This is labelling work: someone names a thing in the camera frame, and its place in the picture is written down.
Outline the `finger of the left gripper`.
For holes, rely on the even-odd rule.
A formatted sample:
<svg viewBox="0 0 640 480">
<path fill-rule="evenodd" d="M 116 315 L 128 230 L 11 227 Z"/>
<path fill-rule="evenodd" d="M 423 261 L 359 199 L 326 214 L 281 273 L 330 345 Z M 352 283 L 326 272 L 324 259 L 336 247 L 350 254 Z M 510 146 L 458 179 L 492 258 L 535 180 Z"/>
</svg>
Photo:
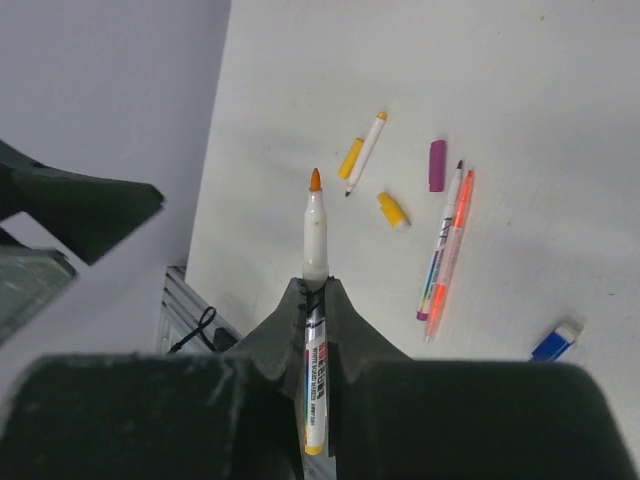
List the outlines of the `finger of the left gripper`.
<svg viewBox="0 0 640 480">
<path fill-rule="evenodd" d="M 42 164 L 1 143 L 1 219 L 26 213 L 93 265 L 161 211 L 153 185 Z"/>
</svg>

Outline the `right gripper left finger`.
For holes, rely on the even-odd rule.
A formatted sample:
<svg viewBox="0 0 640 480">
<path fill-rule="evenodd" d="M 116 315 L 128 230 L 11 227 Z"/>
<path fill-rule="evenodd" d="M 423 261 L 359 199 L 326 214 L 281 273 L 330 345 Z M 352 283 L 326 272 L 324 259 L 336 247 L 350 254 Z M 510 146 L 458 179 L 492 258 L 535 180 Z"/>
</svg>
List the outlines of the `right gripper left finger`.
<svg viewBox="0 0 640 480">
<path fill-rule="evenodd" d="M 51 354 L 1 407 L 5 479 L 300 479 L 289 346 L 224 353 Z"/>
</svg>

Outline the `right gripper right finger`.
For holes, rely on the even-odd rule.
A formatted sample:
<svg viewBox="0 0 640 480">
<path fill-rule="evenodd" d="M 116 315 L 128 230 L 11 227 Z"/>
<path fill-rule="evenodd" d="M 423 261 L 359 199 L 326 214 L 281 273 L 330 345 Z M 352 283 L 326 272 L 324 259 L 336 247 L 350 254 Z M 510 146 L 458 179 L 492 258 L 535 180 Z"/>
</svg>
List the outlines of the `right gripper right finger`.
<svg viewBox="0 0 640 480">
<path fill-rule="evenodd" d="M 633 479 L 607 401 L 564 363 L 414 360 L 325 290 L 341 479 Z"/>
</svg>

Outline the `white marker yellow end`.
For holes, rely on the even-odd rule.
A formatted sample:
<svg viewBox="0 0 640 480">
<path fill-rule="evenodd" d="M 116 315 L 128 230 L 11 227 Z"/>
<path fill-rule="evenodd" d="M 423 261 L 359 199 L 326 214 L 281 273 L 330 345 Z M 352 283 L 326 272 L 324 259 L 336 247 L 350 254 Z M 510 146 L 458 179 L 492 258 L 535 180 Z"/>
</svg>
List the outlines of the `white marker yellow end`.
<svg viewBox="0 0 640 480">
<path fill-rule="evenodd" d="M 328 413 L 328 347 L 324 287 L 329 276 L 327 212 L 320 172 L 312 171 L 304 213 L 302 279 L 305 290 L 304 452 L 321 453 Z"/>
</svg>

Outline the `short yellow pen cap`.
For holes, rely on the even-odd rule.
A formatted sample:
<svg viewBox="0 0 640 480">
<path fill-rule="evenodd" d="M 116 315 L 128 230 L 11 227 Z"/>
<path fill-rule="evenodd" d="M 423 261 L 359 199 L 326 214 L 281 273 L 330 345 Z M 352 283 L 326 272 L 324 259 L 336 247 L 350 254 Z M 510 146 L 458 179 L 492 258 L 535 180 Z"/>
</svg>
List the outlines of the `short yellow pen cap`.
<svg viewBox="0 0 640 480">
<path fill-rule="evenodd" d="M 403 232 L 410 228 L 411 224 L 408 216 L 390 194 L 381 192 L 378 194 L 377 200 L 382 214 L 396 232 Z"/>
</svg>

